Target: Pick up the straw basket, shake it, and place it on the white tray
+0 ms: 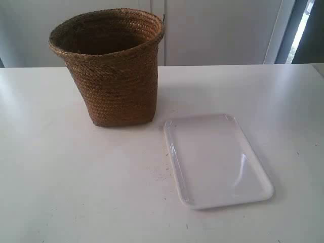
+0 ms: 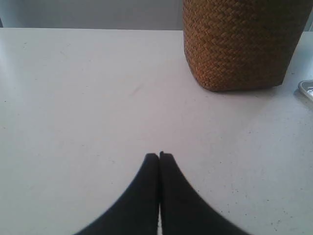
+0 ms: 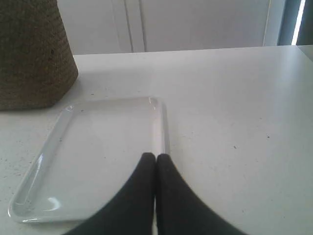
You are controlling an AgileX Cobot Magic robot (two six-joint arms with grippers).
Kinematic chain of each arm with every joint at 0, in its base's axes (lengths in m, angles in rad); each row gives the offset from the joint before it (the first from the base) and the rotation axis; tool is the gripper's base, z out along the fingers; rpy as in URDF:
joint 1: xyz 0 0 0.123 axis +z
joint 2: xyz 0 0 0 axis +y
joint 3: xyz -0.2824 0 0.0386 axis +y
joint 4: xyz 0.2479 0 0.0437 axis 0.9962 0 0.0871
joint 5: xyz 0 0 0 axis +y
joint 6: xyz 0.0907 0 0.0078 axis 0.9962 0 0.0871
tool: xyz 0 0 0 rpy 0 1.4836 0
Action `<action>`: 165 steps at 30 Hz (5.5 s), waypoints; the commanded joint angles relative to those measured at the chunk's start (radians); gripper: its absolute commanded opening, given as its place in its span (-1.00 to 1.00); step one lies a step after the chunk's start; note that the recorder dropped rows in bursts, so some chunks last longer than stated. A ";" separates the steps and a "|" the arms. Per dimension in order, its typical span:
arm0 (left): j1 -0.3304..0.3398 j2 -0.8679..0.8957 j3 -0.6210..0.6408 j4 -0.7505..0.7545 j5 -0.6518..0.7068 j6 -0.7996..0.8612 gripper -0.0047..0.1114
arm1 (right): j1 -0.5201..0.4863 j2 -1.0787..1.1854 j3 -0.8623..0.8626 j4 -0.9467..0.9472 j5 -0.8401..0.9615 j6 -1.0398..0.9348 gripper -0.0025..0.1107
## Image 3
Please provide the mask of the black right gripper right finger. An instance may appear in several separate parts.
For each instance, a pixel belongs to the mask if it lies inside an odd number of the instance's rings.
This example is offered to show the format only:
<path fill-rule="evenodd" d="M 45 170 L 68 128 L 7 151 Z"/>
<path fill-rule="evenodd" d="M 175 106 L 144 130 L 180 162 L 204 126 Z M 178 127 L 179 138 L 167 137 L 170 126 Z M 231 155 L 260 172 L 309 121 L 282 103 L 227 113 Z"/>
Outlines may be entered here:
<path fill-rule="evenodd" d="M 191 190 L 167 154 L 156 160 L 156 222 L 159 235 L 244 234 Z"/>

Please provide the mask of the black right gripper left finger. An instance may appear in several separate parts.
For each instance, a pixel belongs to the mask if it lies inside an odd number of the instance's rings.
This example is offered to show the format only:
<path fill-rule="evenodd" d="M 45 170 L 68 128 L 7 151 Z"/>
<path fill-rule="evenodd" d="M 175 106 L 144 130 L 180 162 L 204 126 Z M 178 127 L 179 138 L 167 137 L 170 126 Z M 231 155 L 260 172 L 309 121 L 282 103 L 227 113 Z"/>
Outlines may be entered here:
<path fill-rule="evenodd" d="M 154 218 L 156 157 L 143 153 L 118 193 L 67 235 L 151 235 Z"/>

